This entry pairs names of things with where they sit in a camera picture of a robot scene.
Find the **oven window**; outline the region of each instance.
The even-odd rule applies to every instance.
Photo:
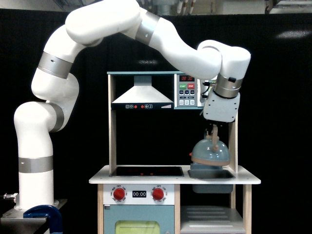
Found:
[[[115,224],[115,234],[160,234],[155,221],[120,220]]]

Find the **red knob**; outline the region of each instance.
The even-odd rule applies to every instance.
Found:
[[[116,200],[122,200],[125,197],[125,191],[121,188],[118,188],[114,191],[114,198]]]
[[[164,197],[164,192],[162,189],[154,189],[152,196],[155,200],[162,200]]]

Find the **stove top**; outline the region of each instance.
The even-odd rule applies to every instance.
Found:
[[[182,168],[170,167],[117,167],[110,177],[119,176],[183,176]]]

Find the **wooden post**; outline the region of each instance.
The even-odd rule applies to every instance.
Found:
[[[181,231],[180,185],[175,184],[175,234]]]
[[[104,234],[104,186],[97,185],[97,234]]]
[[[229,123],[229,152],[230,152],[230,165],[229,167],[238,172],[238,114],[236,115],[235,122]],[[236,185],[233,185],[233,191],[230,194],[230,208],[236,208]]]
[[[238,172],[238,114],[236,115],[235,122],[229,123],[229,152],[230,152],[230,165],[229,167]]]
[[[108,134],[109,134],[109,173],[116,166],[116,111],[112,111],[111,103],[115,100],[115,80],[113,75],[108,75]]]
[[[230,194],[230,208],[236,209],[236,185],[233,185],[233,191]]]
[[[246,234],[252,233],[252,185],[243,185],[243,223]]]

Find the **oven door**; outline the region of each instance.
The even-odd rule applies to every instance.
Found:
[[[104,209],[106,234],[174,234],[173,205],[110,205]]]

